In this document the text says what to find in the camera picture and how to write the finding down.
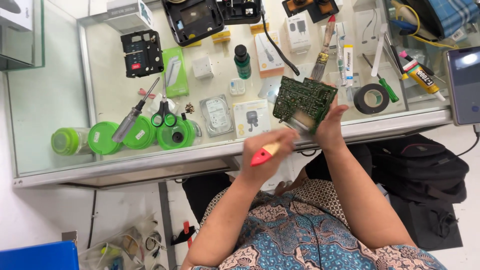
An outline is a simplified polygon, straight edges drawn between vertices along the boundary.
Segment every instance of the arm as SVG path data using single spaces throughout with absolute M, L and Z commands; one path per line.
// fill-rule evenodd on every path
M 282 129 L 245 140 L 240 175 L 206 219 L 181 270 L 194 266 L 218 267 L 232 254 L 250 204 L 260 187 L 276 173 L 282 160 L 292 153 L 293 139 L 297 136 L 295 130 Z M 258 150 L 276 141 L 281 143 L 281 148 L 271 160 L 257 167 L 249 166 Z
M 335 100 L 315 137 L 325 153 L 352 234 L 370 249 L 387 245 L 415 246 L 392 206 L 343 140 L 340 121 L 347 109 L 346 105 L 337 106 Z

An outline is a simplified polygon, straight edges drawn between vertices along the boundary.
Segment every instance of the yellow wire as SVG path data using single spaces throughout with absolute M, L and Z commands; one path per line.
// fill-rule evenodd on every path
M 395 19 L 398 20 L 398 12 L 400 11 L 400 9 L 402 7 L 406 7 L 408 9 L 410 9 L 412 11 L 412 13 L 415 15 L 415 17 L 417 18 L 417 30 L 413 34 L 410 34 L 409 36 L 412 36 L 414 39 L 416 39 L 418 41 L 421 41 L 421 42 L 425 42 L 425 43 L 430 44 L 432 46 L 458 49 L 457 44 L 455 44 L 455 46 L 450 46 L 450 45 L 447 45 L 447 44 L 440 44 L 440 43 L 436 43 L 436 42 L 431 42 L 431 41 L 428 41 L 428 40 L 425 40 L 423 38 L 415 36 L 418 33 L 418 31 L 420 30 L 420 18 L 418 16 L 417 12 L 412 7 L 407 6 L 407 5 L 400 5 L 400 7 L 398 9 L 396 9 L 396 11 L 395 11 Z

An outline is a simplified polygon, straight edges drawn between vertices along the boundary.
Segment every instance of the scissors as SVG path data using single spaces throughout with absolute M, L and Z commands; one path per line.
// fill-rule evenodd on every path
M 160 118 L 160 124 L 155 122 L 155 119 Z M 167 100 L 167 81 L 165 79 L 165 73 L 163 73 L 163 90 L 162 90 L 162 101 L 160 102 L 160 109 L 156 114 L 152 116 L 152 125 L 154 127 L 161 127 L 165 124 L 167 127 L 174 127 L 177 124 L 177 116 L 173 114 L 168 108 Z

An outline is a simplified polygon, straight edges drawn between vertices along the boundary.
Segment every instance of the green lid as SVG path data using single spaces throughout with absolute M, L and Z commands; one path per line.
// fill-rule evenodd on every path
M 141 150 L 149 148 L 156 139 L 156 127 L 150 119 L 139 116 L 123 143 L 130 149 Z
M 163 124 L 158 128 L 156 136 L 158 144 L 163 150 L 172 150 L 192 146 L 196 135 L 192 123 L 188 120 L 183 121 L 178 117 L 177 124 L 174 127 L 167 127 Z
M 114 122 L 100 122 L 90 129 L 88 145 L 97 154 L 113 155 L 121 150 L 123 143 L 116 143 L 112 136 L 119 125 Z
M 61 156 L 74 155 L 78 149 L 78 134 L 73 128 L 58 129 L 52 138 L 50 144 L 55 153 Z

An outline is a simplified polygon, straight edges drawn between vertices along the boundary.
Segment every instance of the circuit board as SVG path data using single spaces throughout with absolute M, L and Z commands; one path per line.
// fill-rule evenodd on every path
M 315 126 L 310 129 L 315 134 L 318 125 L 325 118 L 338 89 L 305 78 L 303 83 L 283 76 L 273 116 L 281 122 L 288 122 L 297 110 L 309 115 Z

